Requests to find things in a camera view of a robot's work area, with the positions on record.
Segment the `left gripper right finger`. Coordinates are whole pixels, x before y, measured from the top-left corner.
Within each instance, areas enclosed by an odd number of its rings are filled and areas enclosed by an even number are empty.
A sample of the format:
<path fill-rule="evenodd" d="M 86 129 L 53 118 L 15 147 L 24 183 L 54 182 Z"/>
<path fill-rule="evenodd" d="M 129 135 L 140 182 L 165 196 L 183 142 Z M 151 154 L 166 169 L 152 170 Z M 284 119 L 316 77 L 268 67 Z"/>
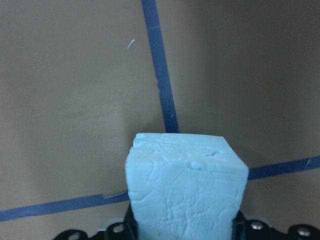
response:
<path fill-rule="evenodd" d="M 233 240 L 318 240 L 320 230 L 308 224 L 296 224 L 286 233 L 269 226 L 259 219 L 246 219 L 239 211 L 232 221 Z"/>

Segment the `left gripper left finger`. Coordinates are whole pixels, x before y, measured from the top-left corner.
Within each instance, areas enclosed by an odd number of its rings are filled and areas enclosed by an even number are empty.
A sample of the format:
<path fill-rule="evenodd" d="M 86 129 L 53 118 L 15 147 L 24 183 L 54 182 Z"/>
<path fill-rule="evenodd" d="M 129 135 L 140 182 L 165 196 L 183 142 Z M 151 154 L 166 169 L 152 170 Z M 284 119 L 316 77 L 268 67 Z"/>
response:
<path fill-rule="evenodd" d="M 99 230 L 95 235 L 79 229 L 68 229 L 59 233 L 54 240 L 137 240 L 138 224 L 134 218 L 132 207 L 128 206 L 124 219 Z"/>

